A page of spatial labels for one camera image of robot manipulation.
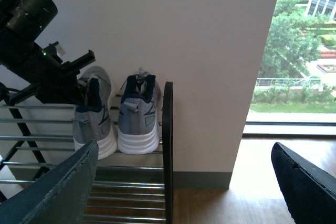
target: grass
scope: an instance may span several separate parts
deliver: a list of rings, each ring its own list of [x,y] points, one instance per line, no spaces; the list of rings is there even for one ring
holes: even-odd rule
[[[255,112],[264,112],[264,113],[336,113],[336,102],[329,103],[257,103],[251,104],[250,109]]]

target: metal railing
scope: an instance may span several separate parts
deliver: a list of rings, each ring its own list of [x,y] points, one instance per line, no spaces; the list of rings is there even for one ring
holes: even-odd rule
[[[292,85],[293,87],[301,87],[304,83],[310,85],[320,84],[319,78],[258,78],[256,81],[257,87],[269,87],[269,86],[286,86]]]

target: white wall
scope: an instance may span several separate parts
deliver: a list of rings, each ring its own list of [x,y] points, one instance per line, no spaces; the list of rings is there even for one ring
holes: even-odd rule
[[[88,49],[120,87],[139,67],[174,82],[174,169],[232,172],[276,0],[53,0],[37,39]],[[18,78],[0,68],[0,80]]]

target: sneaker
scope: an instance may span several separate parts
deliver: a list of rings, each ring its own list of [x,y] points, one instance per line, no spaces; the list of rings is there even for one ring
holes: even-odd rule
[[[128,76],[121,98],[118,119],[118,148],[121,152],[141,155],[159,145],[157,114],[161,109],[161,90],[155,76]]]
[[[73,139],[78,150],[91,139],[99,146],[98,159],[111,155],[117,149],[115,131],[109,108],[115,96],[109,76],[101,67],[91,67],[78,80],[84,89],[84,104],[75,106]]]

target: green tree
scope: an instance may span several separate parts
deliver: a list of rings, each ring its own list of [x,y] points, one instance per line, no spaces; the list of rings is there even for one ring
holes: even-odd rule
[[[298,0],[278,0],[270,25],[260,78],[296,78],[305,62],[320,57],[321,40],[315,32],[326,21],[324,16],[303,15]]]

